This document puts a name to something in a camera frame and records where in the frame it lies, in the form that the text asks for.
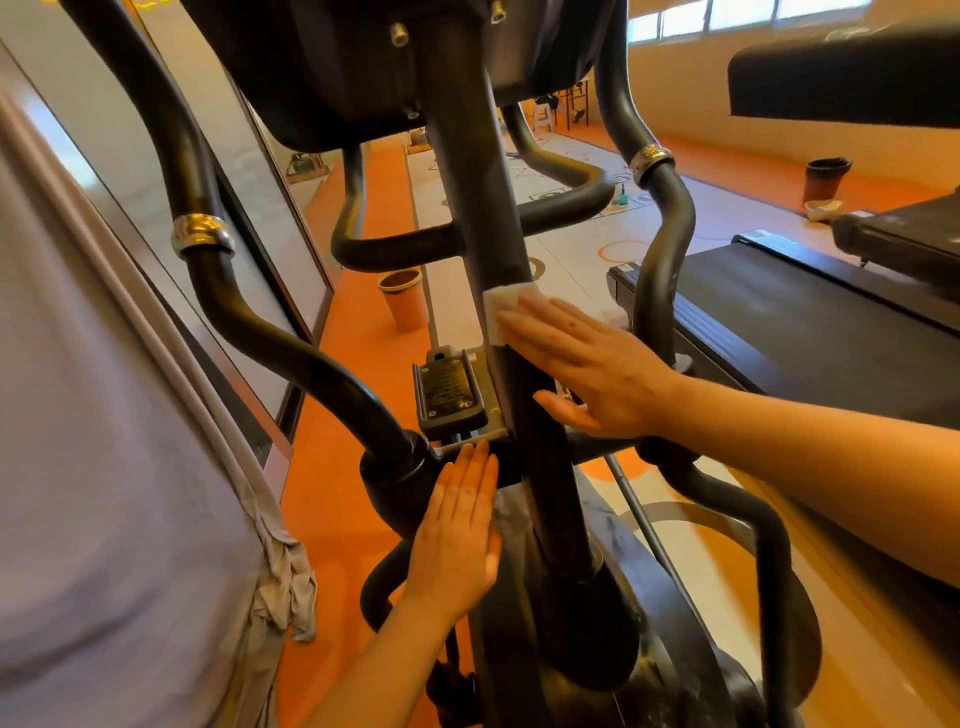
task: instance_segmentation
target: chrome ring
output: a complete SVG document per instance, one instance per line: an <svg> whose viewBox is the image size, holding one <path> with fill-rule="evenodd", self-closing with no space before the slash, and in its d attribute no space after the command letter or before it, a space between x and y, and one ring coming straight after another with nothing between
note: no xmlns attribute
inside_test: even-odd
<svg viewBox="0 0 960 728"><path fill-rule="evenodd" d="M202 212L190 212L174 220L171 242L180 257L183 257L185 250L198 245L212 245L231 255L236 252L227 230L227 223L216 215L207 215Z"/></svg>
<svg viewBox="0 0 960 728"><path fill-rule="evenodd" d="M630 162L630 171L634 173L634 182L637 186L642 187L640 181L643 177L662 161L673 162L674 157L673 152L659 143L648 144L637 152Z"/></svg>

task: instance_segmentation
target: treadmill belt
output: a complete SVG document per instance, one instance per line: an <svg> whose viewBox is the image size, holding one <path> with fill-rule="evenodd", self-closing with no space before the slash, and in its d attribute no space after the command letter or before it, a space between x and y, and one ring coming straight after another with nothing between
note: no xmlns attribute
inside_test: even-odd
<svg viewBox="0 0 960 728"><path fill-rule="evenodd" d="M960 337L744 244L677 290L776 368L766 394L960 429Z"/></svg>

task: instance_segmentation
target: screw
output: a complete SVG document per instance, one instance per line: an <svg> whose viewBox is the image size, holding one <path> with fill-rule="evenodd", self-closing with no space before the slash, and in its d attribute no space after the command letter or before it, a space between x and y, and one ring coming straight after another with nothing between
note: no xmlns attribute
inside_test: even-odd
<svg viewBox="0 0 960 728"><path fill-rule="evenodd" d="M407 33L407 26L403 23L394 23L390 26L390 40L396 48L402 48L410 42L410 34Z"/></svg>
<svg viewBox="0 0 960 728"><path fill-rule="evenodd" d="M490 22L493 25L502 23L507 17L507 9L503 7L503 0L493 0L490 5Z"/></svg>

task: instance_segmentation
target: gray t-shirt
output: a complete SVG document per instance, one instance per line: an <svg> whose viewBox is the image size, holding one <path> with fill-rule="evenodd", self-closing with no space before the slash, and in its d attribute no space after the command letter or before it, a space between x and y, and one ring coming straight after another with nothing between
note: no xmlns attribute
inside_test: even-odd
<svg viewBox="0 0 960 728"><path fill-rule="evenodd" d="M203 726L263 548L0 133L0 725Z"/></svg>

